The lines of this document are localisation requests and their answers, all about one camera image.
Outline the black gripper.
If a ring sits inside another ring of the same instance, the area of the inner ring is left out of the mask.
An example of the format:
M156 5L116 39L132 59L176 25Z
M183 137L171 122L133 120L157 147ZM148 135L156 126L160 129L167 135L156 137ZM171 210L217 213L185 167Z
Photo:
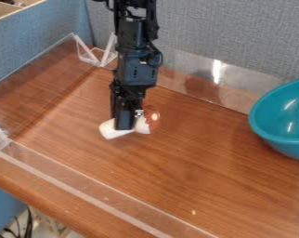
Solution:
M163 53L149 47L117 48L117 67L111 84L115 129L132 130L143 115L141 103L147 90L156 86ZM117 99L132 101L132 109L117 109Z

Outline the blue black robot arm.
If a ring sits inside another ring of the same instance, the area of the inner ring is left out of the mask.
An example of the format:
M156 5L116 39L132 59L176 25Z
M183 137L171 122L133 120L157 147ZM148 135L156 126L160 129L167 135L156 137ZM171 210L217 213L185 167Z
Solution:
M117 67L111 83L115 130L132 130L141 114L147 90L156 86L164 55L155 46L160 29L156 0L93 0L115 13Z

